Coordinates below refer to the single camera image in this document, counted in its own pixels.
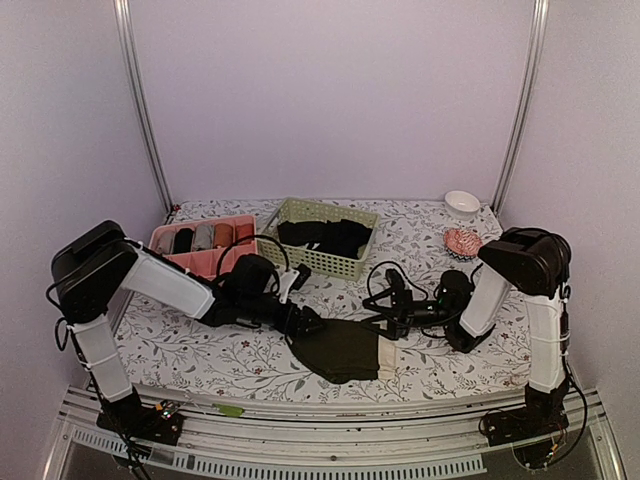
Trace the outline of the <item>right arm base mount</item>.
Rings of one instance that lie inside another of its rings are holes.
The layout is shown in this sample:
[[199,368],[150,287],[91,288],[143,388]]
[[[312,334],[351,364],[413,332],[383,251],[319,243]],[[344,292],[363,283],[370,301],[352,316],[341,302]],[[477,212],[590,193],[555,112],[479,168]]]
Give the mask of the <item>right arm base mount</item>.
[[564,409],[564,397],[568,391],[567,379],[549,393],[526,385],[525,406],[485,414],[479,421],[479,432],[488,439],[490,446],[560,432],[569,426]]

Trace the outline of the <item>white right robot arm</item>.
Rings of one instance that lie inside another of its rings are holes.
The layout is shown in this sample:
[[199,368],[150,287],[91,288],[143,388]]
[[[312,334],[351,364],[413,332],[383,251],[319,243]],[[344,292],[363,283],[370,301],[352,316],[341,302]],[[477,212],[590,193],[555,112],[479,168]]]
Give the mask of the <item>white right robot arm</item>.
[[461,271],[447,270],[434,295],[416,301],[399,270],[385,273],[388,286],[363,301],[372,316],[361,326],[388,340],[405,337],[412,328],[440,327],[456,351],[468,353],[489,337],[497,316],[513,290],[525,304],[531,351],[529,396],[539,398],[523,407],[517,427],[537,436],[556,417],[547,398],[565,394],[570,385],[566,353],[570,330],[566,303],[569,286],[569,243],[559,234],[541,228],[510,228],[498,239],[481,246],[477,281]]

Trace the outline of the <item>dark green underwear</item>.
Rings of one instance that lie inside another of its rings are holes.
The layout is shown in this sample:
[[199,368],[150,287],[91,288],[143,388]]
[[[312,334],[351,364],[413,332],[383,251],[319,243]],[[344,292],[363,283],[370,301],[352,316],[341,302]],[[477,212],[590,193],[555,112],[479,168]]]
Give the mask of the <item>dark green underwear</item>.
[[326,319],[324,326],[290,341],[294,357],[332,384],[391,380],[397,368],[395,343],[359,322]]

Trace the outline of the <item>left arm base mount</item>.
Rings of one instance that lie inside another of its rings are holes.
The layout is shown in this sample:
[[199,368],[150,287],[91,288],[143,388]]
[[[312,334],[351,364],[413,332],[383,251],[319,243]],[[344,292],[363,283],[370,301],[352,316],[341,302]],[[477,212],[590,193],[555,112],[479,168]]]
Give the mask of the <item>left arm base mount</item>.
[[144,406],[127,375],[120,370],[90,374],[101,403],[97,425],[123,437],[176,446],[182,433],[184,416],[178,404],[162,401],[154,407]]

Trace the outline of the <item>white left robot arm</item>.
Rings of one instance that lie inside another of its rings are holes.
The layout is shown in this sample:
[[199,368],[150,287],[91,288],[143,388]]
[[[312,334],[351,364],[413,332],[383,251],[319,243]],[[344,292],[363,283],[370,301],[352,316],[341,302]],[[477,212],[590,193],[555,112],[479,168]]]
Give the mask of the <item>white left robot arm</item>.
[[289,297],[299,271],[287,265],[278,272],[257,253],[240,255],[223,271],[230,252],[223,250],[213,278],[207,279],[127,237],[118,223],[107,220],[54,255],[45,296],[60,312],[97,391],[111,403],[111,419],[126,433],[141,433],[149,415],[132,399],[135,388],[108,319],[118,294],[149,299],[212,328],[266,324],[287,340],[324,329],[318,314]]

